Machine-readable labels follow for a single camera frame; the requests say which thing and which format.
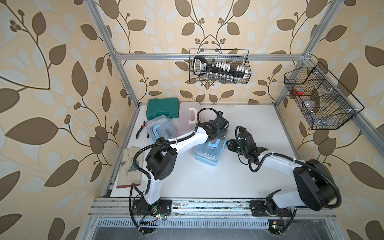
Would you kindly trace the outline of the light blue toolbox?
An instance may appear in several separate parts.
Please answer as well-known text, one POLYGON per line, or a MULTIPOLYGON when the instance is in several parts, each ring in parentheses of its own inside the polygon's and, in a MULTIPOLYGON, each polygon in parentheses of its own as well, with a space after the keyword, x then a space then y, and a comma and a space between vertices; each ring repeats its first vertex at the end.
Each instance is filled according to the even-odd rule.
POLYGON ((197 145, 194 148, 195 159, 207 165, 216 166, 220 159, 221 153, 225 149, 227 133, 228 128, 224 129, 216 139, 197 145))

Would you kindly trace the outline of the pink toolbox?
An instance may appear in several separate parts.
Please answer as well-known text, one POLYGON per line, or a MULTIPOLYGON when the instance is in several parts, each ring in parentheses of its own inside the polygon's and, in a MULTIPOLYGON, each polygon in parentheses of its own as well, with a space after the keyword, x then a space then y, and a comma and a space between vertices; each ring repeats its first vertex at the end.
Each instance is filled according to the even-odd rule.
POLYGON ((179 125, 177 133, 179 136, 187 134, 195 129, 197 124, 197 113, 201 109, 199 103, 181 103, 179 111, 179 125))

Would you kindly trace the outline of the blue clear-lid toolbox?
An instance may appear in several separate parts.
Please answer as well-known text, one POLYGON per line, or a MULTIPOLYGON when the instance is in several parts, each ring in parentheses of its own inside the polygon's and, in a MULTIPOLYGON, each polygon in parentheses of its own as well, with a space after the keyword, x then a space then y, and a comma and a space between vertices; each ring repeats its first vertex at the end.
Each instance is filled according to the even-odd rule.
POLYGON ((178 137, 178 134, 166 116, 159 116, 150 120, 146 123, 146 126, 150 140, 153 144, 160 137, 163 137, 165 140, 175 139, 178 137))

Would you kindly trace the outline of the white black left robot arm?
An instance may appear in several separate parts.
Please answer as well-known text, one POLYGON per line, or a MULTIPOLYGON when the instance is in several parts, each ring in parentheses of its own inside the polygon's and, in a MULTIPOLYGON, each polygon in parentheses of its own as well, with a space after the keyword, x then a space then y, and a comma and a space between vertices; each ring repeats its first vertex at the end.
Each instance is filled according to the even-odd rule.
POLYGON ((133 166, 147 176, 148 182, 144 192, 141 192, 134 183, 131 189, 136 190, 149 206, 153 206, 160 200, 162 180, 172 173, 179 155, 218 138, 229 127, 229 121, 223 117, 223 112, 213 108, 199 110, 197 120, 200 113, 205 110, 213 111, 216 118, 208 122, 197 122, 194 130, 180 137, 170 140, 160 137, 154 144, 135 153, 133 166))

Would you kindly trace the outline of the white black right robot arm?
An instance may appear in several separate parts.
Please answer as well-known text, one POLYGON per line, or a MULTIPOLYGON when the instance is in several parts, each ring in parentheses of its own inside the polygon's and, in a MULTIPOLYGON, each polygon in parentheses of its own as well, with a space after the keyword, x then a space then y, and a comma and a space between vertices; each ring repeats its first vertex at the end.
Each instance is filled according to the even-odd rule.
POLYGON ((253 136, 242 126, 236 127, 235 138, 227 142, 227 147, 246 159, 245 165, 252 173, 270 168, 295 180, 293 189, 276 190, 266 197, 265 206, 269 214, 290 207, 320 211, 341 206, 340 190, 319 161, 301 161, 257 147, 253 136))

